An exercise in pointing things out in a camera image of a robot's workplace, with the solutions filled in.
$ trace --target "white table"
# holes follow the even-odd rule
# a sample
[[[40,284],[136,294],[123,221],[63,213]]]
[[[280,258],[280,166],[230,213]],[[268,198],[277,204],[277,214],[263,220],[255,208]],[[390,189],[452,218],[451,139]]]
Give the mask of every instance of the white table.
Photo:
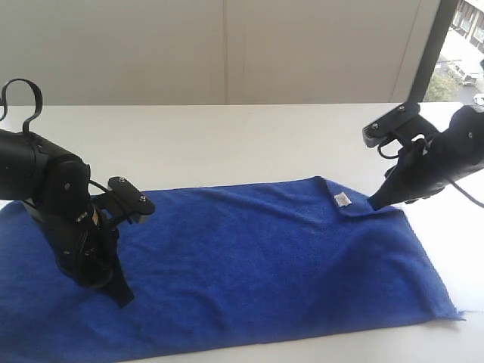
[[[140,189],[279,182],[323,175],[365,193],[393,162],[367,149],[361,128],[395,105],[46,107],[31,129],[80,155],[93,179],[122,175]],[[459,104],[425,104],[447,127]],[[0,126],[20,130],[29,107]],[[484,200],[484,172],[461,182]],[[152,362],[481,362],[484,356],[484,209],[447,188],[405,207],[465,322],[432,322],[286,343],[174,355]]]

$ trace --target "blue towel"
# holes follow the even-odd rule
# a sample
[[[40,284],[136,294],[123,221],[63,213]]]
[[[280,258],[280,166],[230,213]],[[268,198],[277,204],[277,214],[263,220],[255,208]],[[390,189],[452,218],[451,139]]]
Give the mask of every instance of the blue towel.
[[[344,192],[351,204],[339,207]],[[152,191],[120,229],[135,300],[63,276],[19,203],[0,212],[0,361],[112,362],[460,319],[402,211],[315,177]]]

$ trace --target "tree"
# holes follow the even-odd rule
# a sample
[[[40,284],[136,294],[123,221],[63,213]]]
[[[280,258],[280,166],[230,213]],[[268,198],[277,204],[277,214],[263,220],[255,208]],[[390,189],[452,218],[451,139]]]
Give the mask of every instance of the tree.
[[[434,72],[424,102],[452,102],[457,99],[459,83],[448,73]]]

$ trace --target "white tag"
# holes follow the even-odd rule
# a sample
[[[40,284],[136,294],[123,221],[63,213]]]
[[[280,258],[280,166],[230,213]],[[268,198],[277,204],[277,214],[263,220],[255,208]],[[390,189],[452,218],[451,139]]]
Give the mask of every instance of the white tag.
[[[335,195],[334,199],[336,200],[336,203],[338,204],[339,207],[348,206],[349,204],[351,204],[351,200],[348,198],[346,194],[344,194],[344,192],[341,192]]]

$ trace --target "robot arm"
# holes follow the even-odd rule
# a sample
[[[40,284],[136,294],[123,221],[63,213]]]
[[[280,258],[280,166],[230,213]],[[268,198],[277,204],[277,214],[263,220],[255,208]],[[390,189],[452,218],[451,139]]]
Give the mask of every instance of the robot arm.
[[[374,209],[395,203],[412,203],[431,197],[446,185],[484,168],[484,113],[463,106],[439,132],[419,115],[418,104],[405,103],[363,129],[368,147],[378,147],[382,157],[398,159],[385,174],[386,180],[368,201]],[[381,148],[397,140],[402,149],[386,157]]]
[[[80,286],[97,289],[123,307],[134,295],[116,253],[116,226],[125,220],[143,222],[154,212],[154,205],[119,177],[109,180],[110,190],[91,197],[88,185],[97,183],[90,180],[89,165],[29,131],[30,121],[42,111],[42,93],[34,83],[13,79],[4,86],[0,121],[8,111],[7,87],[15,81],[26,82],[33,90],[36,112],[23,123],[21,133],[0,130],[0,200],[22,200],[59,269]]]

